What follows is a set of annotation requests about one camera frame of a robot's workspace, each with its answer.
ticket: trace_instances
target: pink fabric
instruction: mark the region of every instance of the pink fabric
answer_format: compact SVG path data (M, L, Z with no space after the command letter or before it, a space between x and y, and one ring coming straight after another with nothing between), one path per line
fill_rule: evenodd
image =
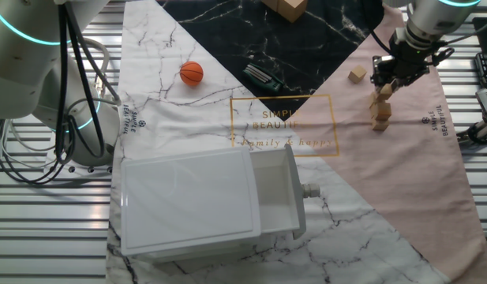
M396 26L403 26L401 13L386 8L376 33L389 39ZM390 126L375 132L368 101L375 54L384 52L370 36L316 93L331 95L339 142L339 157L324 160L453 282L487 283L485 236L438 72L397 91L389 99ZM347 76L357 65L369 72L353 84ZM321 140L332 132L331 122L318 121L329 108L328 97L307 101L291 119L324 125L296 133ZM428 121L433 114L436 130Z

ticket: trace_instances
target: white connector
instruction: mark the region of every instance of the white connector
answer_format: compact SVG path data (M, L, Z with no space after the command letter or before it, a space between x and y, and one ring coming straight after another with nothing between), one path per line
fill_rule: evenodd
M305 184L303 187L303 198L320 196L320 186L318 184Z

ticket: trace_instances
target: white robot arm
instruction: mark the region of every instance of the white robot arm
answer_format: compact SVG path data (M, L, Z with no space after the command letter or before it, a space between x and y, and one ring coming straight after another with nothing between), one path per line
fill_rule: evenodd
M107 4L108 0L71 2L80 29ZM33 114L55 129L60 98L61 60L58 6L52 0L0 0L0 118L22 118ZM97 96L91 86L93 96ZM85 93L76 63L68 58L66 108ZM77 138L73 160L85 166L111 162L118 134L118 112L96 102L103 132L105 154L95 158ZM99 140L87 103L71 111L84 140L98 152Z

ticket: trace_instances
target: black cable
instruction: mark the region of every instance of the black cable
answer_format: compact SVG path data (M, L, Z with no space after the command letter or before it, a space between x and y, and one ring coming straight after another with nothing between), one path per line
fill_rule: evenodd
M380 40L380 38L378 36L376 36L375 30L371 29L371 27L369 26L369 19L368 19L368 15L366 13L367 6L366 6L365 2L366 2L366 0L362 0L362 16L364 17L364 22L368 26L369 33L371 34L371 36L373 36L373 38L376 40L376 43L378 43L378 45L383 50L385 50L388 54L392 55L392 51L387 46L385 46L385 44Z
M72 41L73 53L75 54L75 59L77 60L78 72L79 72L80 77L81 77L82 85L84 86L85 97L87 98L88 108L91 112L92 121L94 123L94 128L96 129L96 135L97 135L98 141L99 141L99 154L94 155L94 153L92 152L92 150L88 147L88 145L86 143L84 143L84 146L91 152L91 154L95 158L101 158L105 154L104 139L103 139L103 132L101 130L101 124L99 123L98 115L96 113L96 107L94 106L94 100L92 99L91 89L90 89L89 84L88 84L87 75L85 74L85 68L84 68L84 64L82 61L80 49L78 46L78 38L77 38L77 34L75 32L75 27L74 27L75 23L72 22L72 19L69 15L67 17L67 23L68 23L69 36L71 37L71 41ZM75 131L77 131L79 138L82 140L83 138L81 137L81 134L78 130L79 129L77 127L75 127Z
M108 82L107 78L104 76L104 74L101 72L99 67L97 66L96 62L94 61L94 58L92 57L91 52L88 49L87 43L84 41L84 35L82 35L82 31L80 30L80 27L78 26L77 22L77 17L75 16L75 13L73 12L73 9L71 7L71 3L67 2L65 4L66 6L66 12L68 13L68 24L72 25L73 30L77 34L78 37L78 42L80 43L82 50L85 53L85 56L87 56L87 60L91 63L92 68L96 72L96 75L101 78L103 81L104 85L107 87L108 91L113 95L115 101L120 102L120 97L117 95L117 92L111 87L110 83Z
M4 124L5 124L5 120L4 120L4 119L1 119L1 120L0 120L0 137L1 137L1 139L2 139L2 136L3 136L3 135L5 135L5 133L3 133L3 130L4 130L4 129L3 129L3 128L4 128ZM1 158L0 158L0 167L3 169L3 171L6 173L6 175L8 175L9 177L11 177L11 178L12 178L13 180L15 180L15 181L19 181L19 182L26 182L26 183L28 183L28 184L30 184L30 185L44 185L44 184L46 184L46 183L48 183L48 182L53 181L53 180L54 180L54 179L55 179L55 178L56 178L56 177L57 177L57 176L58 176L58 175L61 173L61 170L62 170L62 168L64 167L64 165L61 165L61 166L59 167L58 171L57 171L57 172L54 174L54 176L53 176L53 177L48 178L46 181L41 181L41 180L43 180L44 178L47 178L49 174L51 174L52 172L54 172L55 167L58 165L58 162L56 161L56 163L54 164L54 166L53 166L53 167L51 167L51 168L50 168L50 170L49 170L49 171L48 171L46 174L44 174L42 177L39 177L39 178L37 178L37 179L35 179L35 180L29 180L29 179L27 179L26 177L22 176L22 175L21 175L21 174L20 174L20 173L17 171L17 169L15 169L15 168L13 167L12 163L10 162L10 160L8 159L8 157L7 157L6 155L5 155L5 159L6 159L6 162L7 162L8 166L9 166L9 168L10 168L10 169L11 169L11 170L12 170L12 171L13 171L13 172L14 172L14 173L15 173L15 174L18 176L18 177L20 177L20 178L13 176L13 175L10 173L10 171L9 171L9 170L8 170L8 169L5 167L5 165L4 165L4 163L3 163L3 161L2 161L2 160L1 160Z
M70 124L73 125L74 131L77 133L78 138L80 139L81 143L85 146L89 154L96 157L96 154L94 154L94 152L91 150L91 148L88 146L87 142L85 141L84 136L80 133L80 130L78 129L77 120L72 115L70 115L68 119L70 121Z
M68 36L66 34L66 9L64 6L58 6L58 14L61 41L61 94L59 97L57 123L55 126L55 157L59 163L65 165L69 162L69 160L62 158L63 149L65 147L64 107L66 104L66 93L68 89Z

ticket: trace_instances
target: cable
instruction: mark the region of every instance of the cable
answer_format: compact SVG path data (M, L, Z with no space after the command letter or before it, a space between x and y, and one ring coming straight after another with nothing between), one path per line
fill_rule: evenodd
M65 8L70 7L68 4L69 3L66 3L64 5L64 6L66 6ZM90 148L88 148L88 150L96 158L101 158L105 154L103 132L101 131L101 125L99 123L99 119L98 119L98 116L96 113L96 107L94 106L94 100L92 98L91 89L90 89L89 84L88 84L87 75L85 74L85 69L84 69L84 64L82 62L80 49L78 47L78 38L77 38L77 34L75 32L75 26L77 25L77 23L76 23L76 21L72 22L73 19L72 19L72 17L70 17L69 14L67 16L68 17L66 18L66 20L68 23L69 36L71 37L71 41L73 43L73 52L74 52L75 58L77 60L78 71L79 71L79 74L81 77L82 85L84 86L85 98L87 99L89 110L91 111L92 121L94 123L94 127L96 129L96 135L97 135L98 141L99 141L99 154L98 155L94 155L94 153L92 152L92 150ZM77 127L75 127L75 130L77 131L79 138L82 139L81 134L78 131L79 129Z
M5 121L4 119L0 119L0 142L1 142L2 136L3 136L3 134L4 134L4 131L3 131L3 130L4 130L4 127L5 127L5 123L6 123L6 121ZM10 169L11 169L11 170L12 170L12 171L13 171L13 172L14 172L14 173L15 173L15 174L18 176L18 177L16 177L16 176L12 175L12 173L11 173L11 172L10 172L10 171L9 171L9 170L8 170L8 169L5 167L4 162L1 160L1 157L0 157L0 167L1 167L1 168L2 168L2 170L3 170L3 171L6 173L6 175L8 175L10 178L12 178L12 179L13 179L13 180L15 180L15 181L19 181L19 182L26 182L26 183L28 183L28 184L30 184L30 185L44 185L44 184L46 184L46 183L48 183L48 182L53 181L53 180L54 180L54 179L55 179L55 178L56 178L56 177L57 177L57 176L58 176L58 175L61 173L61 170L62 170L62 168L64 167L64 165L61 165L61 166L59 167L58 171L57 171L57 172L54 174L54 176L53 176L53 177L49 177L49 178L48 178L46 181L41 181L41 180L43 180L43 179L47 178L49 174L52 174L52 173L54 172L55 168L56 168L56 167L57 167L57 165L58 165L58 163L56 162L56 163L54 164L54 166L53 166L53 167L51 167L51 168L49 169L49 171L48 171L46 174L44 174L42 177L39 177L39 178L37 178L37 179L35 179L35 180L29 180L29 179L27 179L26 177L22 176L22 175L21 175L21 174L20 174L20 173L17 171L17 169L15 169L15 168L13 167L12 163L10 162L10 160L8 159L8 157L7 157L6 155L5 155L5 160L6 160L7 164L8 164L8 166L9 166L9 168L10 168Z
M81 45L82 49L84 50L85 56L87 56L87 59L91 63L91 66L94 69L94 71L96 72L97 76L99 76L101 78L101 80L103 81L105 86L107 86L108 90L113 95L115 101L118 103L118 105L120 105L120 102L121 102L120 97L117 95L117 92L115 92L115 90L111 87L110 83L108 83L107 78L103 75L101 70L99 70L96 62L94 61L94 58L91 55L91 52L89 51L89 49L87 47L87 44L84 41L84 36L82 35L80 27L78 26L77 18L75 17L75 13L73 12L73 9L71 8L71 3L67 2L66 4L64 4L64 6L66 7L66 12L68 13L68 19L69 19L68 23L71 23L72 28L78 37L80 45Z
M453 39L453 40L451 40L451 41L449 41L449 42L446 42L446 44L445 44L445 45L452 44L452 43L457 43L457 42L459 42L459 41L461 41L461 40L468 39L468 38L470 38L471 36L477 36L477 35L478 35L480 32L483 32L483 31L485 31L486 29L487 29L487 24L485 24L485 25L484 25L483 27L481 27L480 29L478 29L478 30L474 31L474 33L469 34L469 35L465 35L465 36L461 36L461 37L459 37L459 38L457 38L457 39Z
M113 106L117 106L117 103L116 102L112 102L110 100L107 100L107 99L101 99L101 98L92 98L93 101L96 101L96 102L102 102L102 103L107 103L107 104L110 104L110 105L113 105ZM69 107L68 107L68 110L66 111L67 114L69 114L69 112L79 103L83 103L83 102L87 102L87 99L79 99L77 101L75 101L75 103L72 103Z
M88 45L92 45L93 47L103 52L103 64L101 64L101 67L99 69L101 70L101 73L105 75L105 72L107 71L108 68L108 63L110 63L110 52L108 51L107 47L105 47L102 43L95 41L94 39L89 39L84 37L84 41Z
M65 147L65 124L64 124L64 107L66 104L66 93L68 88L68 44L66 43L66 8L58 7L59 14L59 31L61 40L61 91L58 104L57 123L55 126L55 156L59 163L65 165L68 159L62 158L62 152Z
M12 130L12 133L13 135L15 136L15 139L17 139L17 141L24 147L26 147L27 149L29 150L32 150L32 151L49 151L49 150L52 150L55 148L55 145L54 146L51 146L51 147L48 147L48 148L44 148L44 149L36 149L36 148L33 148L29 145L27 145L24 141L22 141L21 137L19 136L19 134L17 133L17 131L15 130L15 126L13 126L13 121L10 121L10 124L9 124L9 128L10 130Z
M55 160L54 160L54 161L52 161L50 163L47 163L47 164L44 164L42 166L31 166L31 165L28 165L27 163L24 163L22 161L19 161L19 160L15 159L10 154L8 154L8 152L6 151L6 145L7 145L7 142L8 142L8 136L6 134L8 133L8 128L11 125L12 125L12 122L11 121L8 121L8 120L5 121L5 125L3 127L3 137L2 137L2 151L3 151L3 154L7 155L8 158L12 159L13 161L15 161L17 163L20 163L21 165L24 165L26 167L32 168L32 169L41 169L41 168L44 168L45 166L49 166L49 165L55 163Z

